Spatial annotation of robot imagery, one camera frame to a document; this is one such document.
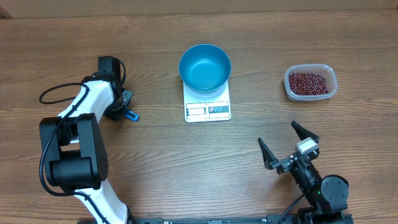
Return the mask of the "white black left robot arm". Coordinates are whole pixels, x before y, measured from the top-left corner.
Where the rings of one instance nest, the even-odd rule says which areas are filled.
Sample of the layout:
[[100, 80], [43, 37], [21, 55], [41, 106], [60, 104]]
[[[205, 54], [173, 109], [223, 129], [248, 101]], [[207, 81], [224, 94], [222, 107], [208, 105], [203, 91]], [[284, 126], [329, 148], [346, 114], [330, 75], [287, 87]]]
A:
[[75, 84], [80, 92], [69, 99], [67, 109], [39, 124], [42, 187], [56, 197], [79, 199], [93, 215], [93, 223], [135, 223], [109, 183], [109, 161], [99, 128], [103, 116], [139, 120], [129, 109], [133, 94], [123, 88], [125, 79], [122, 61], [99, 57], [97, 72]]

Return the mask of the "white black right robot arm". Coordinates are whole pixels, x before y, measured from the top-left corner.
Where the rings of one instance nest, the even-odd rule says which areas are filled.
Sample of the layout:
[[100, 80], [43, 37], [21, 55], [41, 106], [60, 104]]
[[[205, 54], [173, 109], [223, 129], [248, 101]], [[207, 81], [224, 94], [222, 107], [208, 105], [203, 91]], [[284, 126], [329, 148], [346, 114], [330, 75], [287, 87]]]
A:
[[266, 143], [259, 138], [264, 167], [275, 169], [279, 175], [289, 172], [298, 185], [301, 196], [295, 199], [283, 214], [270, 214], [267, 223], [353, 223], [351, 215], [344, 215], [348, 208], [349, 183], [339, 175], [321, 177], [312, 161], [320, 154], [320, 137], [291, 122], [300, 142], [295, 152], [278, 160]]

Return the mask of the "orange scoop with blue handle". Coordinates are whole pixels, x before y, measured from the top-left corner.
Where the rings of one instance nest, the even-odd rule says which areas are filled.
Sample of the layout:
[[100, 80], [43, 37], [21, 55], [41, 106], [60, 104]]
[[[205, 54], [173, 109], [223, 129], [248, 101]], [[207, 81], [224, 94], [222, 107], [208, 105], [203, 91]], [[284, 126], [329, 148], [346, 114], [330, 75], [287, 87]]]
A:
[[133, 122], [138, 122], [140, 120], [140, 116], [131, 110], [127, 110], [124, 115]]

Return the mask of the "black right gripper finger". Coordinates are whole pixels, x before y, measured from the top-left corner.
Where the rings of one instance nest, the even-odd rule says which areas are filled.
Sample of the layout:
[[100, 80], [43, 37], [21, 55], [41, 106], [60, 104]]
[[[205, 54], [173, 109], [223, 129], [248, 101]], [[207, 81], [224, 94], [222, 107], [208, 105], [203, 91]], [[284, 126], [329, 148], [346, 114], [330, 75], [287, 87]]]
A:
[[272, 151], [268, 148], [266, 143], [261, 138], [258, 138], [257, 141], [261, 148], [264, 167], [268, 170], [272, 170], [274, 168], [274, 164], [278, 163], [278, 159], [275, 157], [275, 155], [272, 153]]
[[305, 129], [304, 127], [299, 125], [296, 121], [292, 121], [291, 126], [294, 128], [295, 132], [297, 133], [298, 137], [301, 140], [304, 140], [306, 138], [312, 138], [315, 142], [318, 142], [320, 140], [320, 137], [318, 135]]

